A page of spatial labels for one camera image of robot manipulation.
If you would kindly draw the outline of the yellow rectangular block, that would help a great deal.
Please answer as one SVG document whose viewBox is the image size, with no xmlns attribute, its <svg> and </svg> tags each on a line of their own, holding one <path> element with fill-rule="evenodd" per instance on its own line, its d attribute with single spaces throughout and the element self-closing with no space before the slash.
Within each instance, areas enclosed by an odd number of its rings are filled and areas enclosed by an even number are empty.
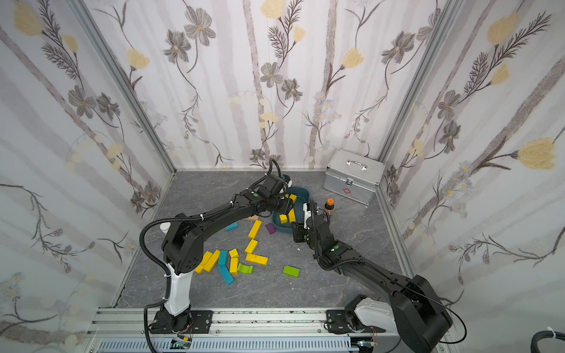
<svg viewBox="0 0 565 353">
<path fill-rule="evenodd" d="M 247 247 L 245 248 L 245 253 L 247 253 L 247 254 L 253 254 L 253 253 L 255 252 L 257 246 L 258 246 L 258 241 L 256 241 L 255 239 L 252 239 L 252 240 L 248 243 Z"/>
</svg>

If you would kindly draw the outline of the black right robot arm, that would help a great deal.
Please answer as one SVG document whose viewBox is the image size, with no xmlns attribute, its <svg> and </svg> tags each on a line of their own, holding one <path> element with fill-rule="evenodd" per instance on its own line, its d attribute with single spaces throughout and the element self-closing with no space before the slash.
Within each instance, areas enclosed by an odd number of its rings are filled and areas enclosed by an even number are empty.
<svg viewBox="0 0 565 353">
<path fill-rule="evenodd" d="M 354 298 L 340 318 L 328 320 L 329 332 L 382 329 L 399 335 L 413 352 L 432 352 L 443 343 L 456 314 L 441 303 L 425 278 L 409 278 L 384 269 L 335 239 L 328 214 L 315 201 L 304 203 L 303 213 L 303 222 L 293 226 L 295 241 L 305 242 L 313 250 L 313 258 L 321 269 L 354 279 L 378 297 Z"/>
</svg>

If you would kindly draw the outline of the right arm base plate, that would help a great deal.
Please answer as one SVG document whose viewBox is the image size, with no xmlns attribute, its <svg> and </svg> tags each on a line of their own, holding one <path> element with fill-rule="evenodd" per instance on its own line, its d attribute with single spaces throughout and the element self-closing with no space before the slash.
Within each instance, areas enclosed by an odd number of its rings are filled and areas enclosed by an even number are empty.
<svg viewBox="0 0 565 353">
<path fill-rule="evenodd" d="M 344 309 L 332 309 L 325 311 L 326 321 L 324 328 L 326 331 L 336 335 L 350 333 L 384 333 L 385 330 L 379 327 L 366 326 L 358 319 L 353 317 L 353 312 Z"/>
</svg>

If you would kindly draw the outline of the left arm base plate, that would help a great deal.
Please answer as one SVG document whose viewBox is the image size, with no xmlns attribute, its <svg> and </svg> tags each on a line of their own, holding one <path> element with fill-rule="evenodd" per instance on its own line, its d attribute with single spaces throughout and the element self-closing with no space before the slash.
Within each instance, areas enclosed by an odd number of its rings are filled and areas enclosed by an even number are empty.
<svg viewBox="0 0 565 353">
<path fill-rule="evenodd" d="M 163 309 L 155 314 L 149 331 L 153 334 L 208 334 L 212 318 L 212 310 L 187 310 L 172 316 Z"/>
</svg>

